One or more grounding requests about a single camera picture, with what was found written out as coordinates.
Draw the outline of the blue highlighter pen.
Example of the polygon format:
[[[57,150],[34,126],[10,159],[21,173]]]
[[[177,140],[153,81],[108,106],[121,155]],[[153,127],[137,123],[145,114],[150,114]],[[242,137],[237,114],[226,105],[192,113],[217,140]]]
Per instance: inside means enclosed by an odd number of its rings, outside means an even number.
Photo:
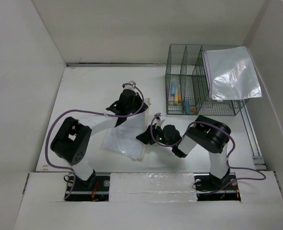
[[[170,94],[172,96],[178,95],[178,88],[179,88],[179,83],[176,80],[172,80]]]

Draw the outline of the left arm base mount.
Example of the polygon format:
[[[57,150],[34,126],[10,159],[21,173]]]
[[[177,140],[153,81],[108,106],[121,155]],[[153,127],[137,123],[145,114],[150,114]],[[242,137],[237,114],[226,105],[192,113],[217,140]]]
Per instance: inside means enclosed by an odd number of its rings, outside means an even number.
[[[89,187],[79,178],[76,178],[73,190],[70,193],[73,175],[63,177],[66,182],[64,200],[69,202],[106,202],[109,200],[110,174],[99,173]]]

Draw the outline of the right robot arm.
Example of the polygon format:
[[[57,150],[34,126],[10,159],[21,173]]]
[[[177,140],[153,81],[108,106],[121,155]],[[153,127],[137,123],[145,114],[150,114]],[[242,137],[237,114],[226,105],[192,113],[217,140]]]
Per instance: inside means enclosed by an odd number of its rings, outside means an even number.
[[[227,143],[231,134],[229,126],[200,115],[181,136],[174,125],[161,127],[163,122],[157,117],[156,122],[150,124],[136,139],[145,145],[156,143],[167,146],[179,158],[187,157],[197,145],[203,147],[209,153],[210,172],[207,179],[195,183],[196,187],[211,191],[226,185],[230,173],[226,162]]]

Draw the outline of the orange highlighter pen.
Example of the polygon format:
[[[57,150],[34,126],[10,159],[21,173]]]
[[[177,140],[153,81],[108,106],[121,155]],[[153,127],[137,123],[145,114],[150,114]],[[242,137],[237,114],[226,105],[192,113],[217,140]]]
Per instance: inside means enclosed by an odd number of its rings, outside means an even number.
[[[179,88],[176,88],[175,101],[176,101],[178,104],[182,102],[181,90],[180,90]]]

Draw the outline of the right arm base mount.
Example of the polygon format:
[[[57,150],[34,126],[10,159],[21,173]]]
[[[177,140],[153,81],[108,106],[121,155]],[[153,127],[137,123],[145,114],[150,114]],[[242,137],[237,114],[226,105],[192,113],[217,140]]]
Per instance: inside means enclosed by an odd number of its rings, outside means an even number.
[[[218,179],[209,173],[195,173],[192,188],[196,191],[197,201],[241,201],[234,172]]]

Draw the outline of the blue correction tape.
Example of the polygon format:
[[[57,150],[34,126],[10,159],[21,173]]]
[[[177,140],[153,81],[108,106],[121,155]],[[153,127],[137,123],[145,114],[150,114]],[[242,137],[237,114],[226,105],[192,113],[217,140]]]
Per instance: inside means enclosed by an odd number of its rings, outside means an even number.
[[[189,100],[184,101],[184,108],[185,108],[185,113],[190,114],[190,105],[189,105]]]

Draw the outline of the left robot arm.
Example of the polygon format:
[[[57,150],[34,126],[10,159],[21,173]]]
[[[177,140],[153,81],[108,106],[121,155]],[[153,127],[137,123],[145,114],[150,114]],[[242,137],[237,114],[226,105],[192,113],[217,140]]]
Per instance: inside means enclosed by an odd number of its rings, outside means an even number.
[[[91,116],[83,121],[71,116],[65,118],[51,142],[50,149],[67,162],[69,170],[77,176],[79,186],[90,190],[95,184],[96,173],[83,158],[91,136],[122,125],[129,117],[146,112],[149,106],[148,98],[124,89],[119,99],[106,108],[105,114],[84,111]]]

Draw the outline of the yellow highlighter pen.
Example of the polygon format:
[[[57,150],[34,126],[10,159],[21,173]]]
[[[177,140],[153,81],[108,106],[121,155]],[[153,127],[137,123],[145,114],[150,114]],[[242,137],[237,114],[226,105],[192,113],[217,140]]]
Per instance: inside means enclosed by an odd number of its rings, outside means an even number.
[[[179,105],[181,101],[181,93],[178,87],[175,88],[173,96],[174,96],[174,105]]]

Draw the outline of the clear mesh pouch purple zipper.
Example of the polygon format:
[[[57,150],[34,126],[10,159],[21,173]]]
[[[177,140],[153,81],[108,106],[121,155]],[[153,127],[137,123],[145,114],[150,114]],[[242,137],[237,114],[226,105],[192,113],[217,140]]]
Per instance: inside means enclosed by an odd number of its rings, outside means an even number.
[[[202,58],[212,100],[262,97],[254,63],[245,46],[204,50]]]

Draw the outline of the purple highlighter pen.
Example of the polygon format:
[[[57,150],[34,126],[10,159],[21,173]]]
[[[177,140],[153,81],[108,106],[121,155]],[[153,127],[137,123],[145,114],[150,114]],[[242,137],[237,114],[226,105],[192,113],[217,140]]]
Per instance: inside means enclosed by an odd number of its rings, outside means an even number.
[[[168,91],[168,105],[172,105],[174,101],[174,93],[173,93],[173,81],[170,81],[169,91]]]

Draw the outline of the clear mesh pouch beige zipper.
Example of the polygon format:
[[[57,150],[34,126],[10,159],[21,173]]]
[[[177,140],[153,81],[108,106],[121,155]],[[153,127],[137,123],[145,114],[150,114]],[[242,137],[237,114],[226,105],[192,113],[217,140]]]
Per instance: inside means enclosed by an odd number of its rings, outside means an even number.
[[[148,116],[149,108],[140,114],[127,118],[120,126],[108,129],[101,149],[128,157],[133,161],[142,161],[145,146],[136,137],[147,129]]]

